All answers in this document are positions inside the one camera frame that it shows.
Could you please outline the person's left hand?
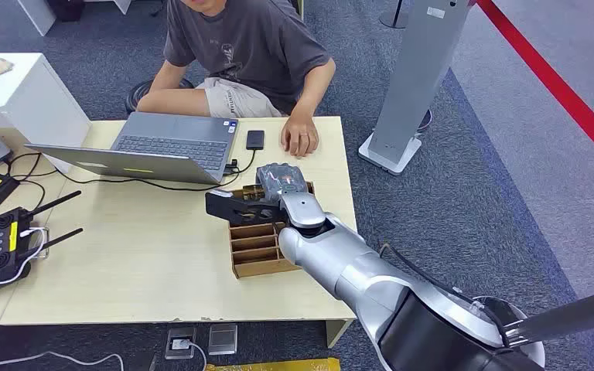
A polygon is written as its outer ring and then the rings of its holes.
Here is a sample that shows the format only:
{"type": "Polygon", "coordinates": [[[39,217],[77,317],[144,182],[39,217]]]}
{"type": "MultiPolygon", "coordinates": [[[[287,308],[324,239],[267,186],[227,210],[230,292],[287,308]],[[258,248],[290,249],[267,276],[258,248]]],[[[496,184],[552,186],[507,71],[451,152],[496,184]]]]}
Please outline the person's left hand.
{"type": "Polygon", "coordinates": [[[312,154],[319,146],[319,133],[310,114],[292,114],[285,122],[280,142],[284,151],[302,158],[312,154]]]}

